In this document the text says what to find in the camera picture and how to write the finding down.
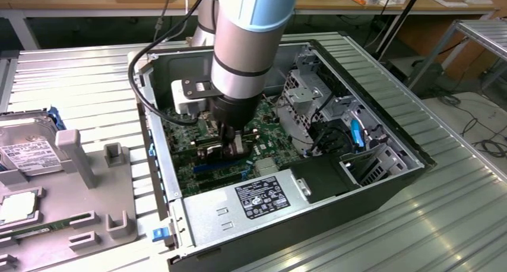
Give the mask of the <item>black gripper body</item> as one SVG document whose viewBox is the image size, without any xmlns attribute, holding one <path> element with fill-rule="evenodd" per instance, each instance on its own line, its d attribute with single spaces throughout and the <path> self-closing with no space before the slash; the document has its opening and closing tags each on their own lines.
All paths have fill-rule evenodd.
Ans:
<svg viewBox="0 0 507 272">
<path fill-rule="evenodd" d="M 210 111 L 221 123 L 241 130 L 255 117 L 261 99 L 262 95 L 247 99 L 234 99 L 226 95 L 211 97 Z"/>
</svg>

